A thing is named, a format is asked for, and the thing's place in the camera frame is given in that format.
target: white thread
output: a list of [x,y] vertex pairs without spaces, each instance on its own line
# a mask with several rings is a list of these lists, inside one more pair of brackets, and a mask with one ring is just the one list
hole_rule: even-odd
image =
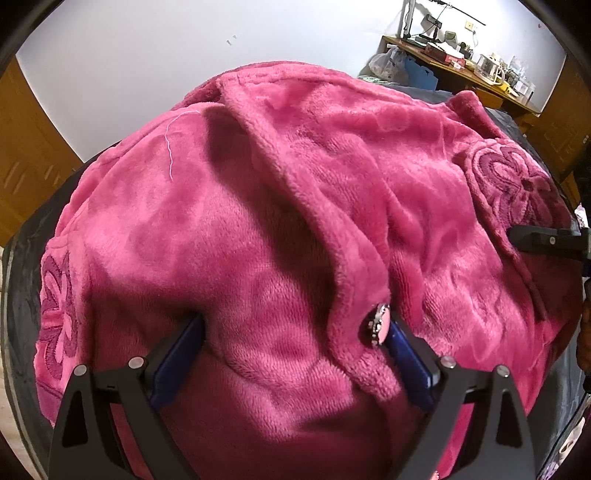
[[172,125],[173,122],[177,118],[182,117],[183,115],[188,115],[189,113],[199,113],[199,115],[201,115],[201,112],[199,110],[191,110],[190,112],[183,112],[180,115],[177,115],[176,117],[174,117],[170,121],[170,123],[166,126],[166,132],[164,132],[164,139],[166,140],[166,146],[168,147],[168,156],[170,157],[170,168],[168,169],[168,176],[170,177],[171,181],[173,179],[173,153],[170,150],[170,142],[168,141],[168,127],[170,127],[170,125]]

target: fabric fold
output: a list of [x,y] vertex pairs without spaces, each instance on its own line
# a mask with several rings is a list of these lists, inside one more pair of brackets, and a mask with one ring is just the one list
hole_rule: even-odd
[[570,214],[472,92],[428,105],[301,63],[223,73],[107,150],[64,209],[41,408],[55,421],[78,363],[125,365],[198,311],[206,346],[162,415],[202,478],[383,478],[422,417],[366,341],[375,305],[461,365],[508,365],[528,411],[576,325],[580,267],[516,252],[516,223]]

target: blue gripper pad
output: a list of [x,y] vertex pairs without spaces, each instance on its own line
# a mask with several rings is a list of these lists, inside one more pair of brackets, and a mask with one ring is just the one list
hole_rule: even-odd
[[[195,314],[148,355],[148,401],[154,410],[174,401],[204,341],[205,322]],[[151,365],[155,369],[148,373]]]
[[422,411],[431,411],[434,405],[431,392],[433,377],[396,323],[394,315],[384,345],[396,363],[410,403]]

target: red box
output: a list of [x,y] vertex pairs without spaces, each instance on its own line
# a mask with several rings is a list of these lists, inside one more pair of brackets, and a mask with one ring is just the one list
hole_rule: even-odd
[[425,47],[425,55],[428,55],[432,59],[440,61],[441,63],[444,63],[445,65],[450,65],[453,61],[455,61],[456,63],[459,63],[462,67],[466,66],[466,59],[464,57],[461,57],[461,58],[460,57],[457,57],[457,58],[452,57],[451,55],[448,55],[440,48],[434,47],[433,45],[427,44],[427,46]]

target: white wall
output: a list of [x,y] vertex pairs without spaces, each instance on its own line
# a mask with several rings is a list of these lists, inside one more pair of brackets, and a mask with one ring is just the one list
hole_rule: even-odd
[[[403,0],[395,0],[397,11],[402,9],[402,2]],[[464,41],[475,47],[478,42],[475,60],[480,58],[480,53],[498,53],[507,63],[513,55],[517,56],[527,68],[527,77],[535,83],[532,102],[543,108],[554,90],[566,57],[550,30],[518,0],[451,0],[449,3],[486,24],[484,27],[473,22],[476,28],[475,39],[465,29],[466,20],[472,21],[471,19],[450,8],[441,14],[444,7],[428,0],[417,0],[411,34],[421,33],[428,26],[421,25],[424,12],[428,10],[436,18],[441,14],[439,20],[443,27],[440,38],[449,30],[456,32],[458,43]],[[398,13],[387,27],[388,34],[398,34],[400,25]]]
[[[421,2],[434,16],[442,9]],[[477,27],[478,50],[527,62],[541,106],[564,60],[546,27],[518,0],[453,3],[489,24]],[[49,118],[88,160],[242,64],[299,60],[357,75],[381,35],[398,31],[401,10],[402,0],[65,0],[17,57]],[[422,17],[417,9],[413,32]],[[471,40],[463,15],[440,19]]]

